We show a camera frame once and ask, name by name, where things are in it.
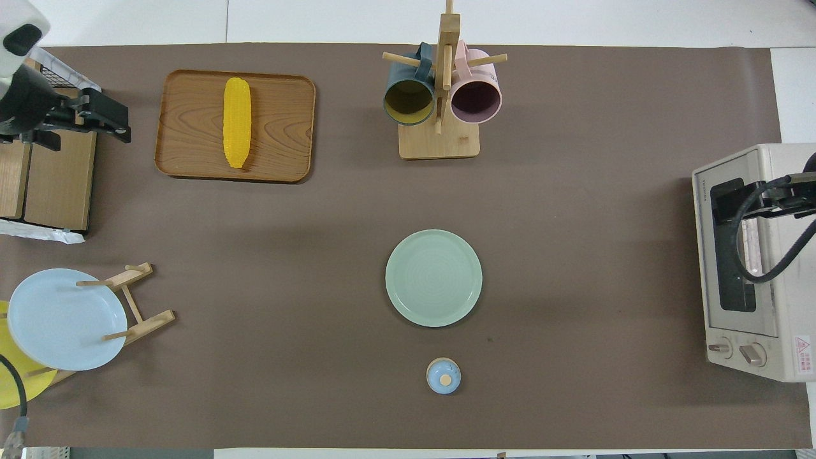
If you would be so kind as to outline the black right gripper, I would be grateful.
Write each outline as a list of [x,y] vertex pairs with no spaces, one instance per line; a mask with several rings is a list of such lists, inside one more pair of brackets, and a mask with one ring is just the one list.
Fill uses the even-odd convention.
[[769,210],[764,211],[764,218],[793,215],[796,219],[809,217],[815,213],[815,154],[811,154],[803,168],[802,174],[811,177],[794,183],[791,180],[782,185],[772,185],[774,179],[765,183],[763,180],[746,183],[744,180],[728,180],[714,186],[714,223],[731,223],[743,202],[761,185],[766,186],[764,194],[769,195],[766,201]]

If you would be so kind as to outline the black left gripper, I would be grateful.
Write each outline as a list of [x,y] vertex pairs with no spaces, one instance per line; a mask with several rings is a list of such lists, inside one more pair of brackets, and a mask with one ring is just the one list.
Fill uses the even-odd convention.
[[49,81],[29,65],[21,65],[1,101],[1,134],[18,136],[23,143],[61,151],[61,137],[52,131],[33,131],[45,123],[44,130],[76,131],[76,112],[84,127],[107,133],[122,143],[131,142],[128,108],[94,88],[82,88],[76,99],[76,112],[68,105],[69,96],[50,86]]

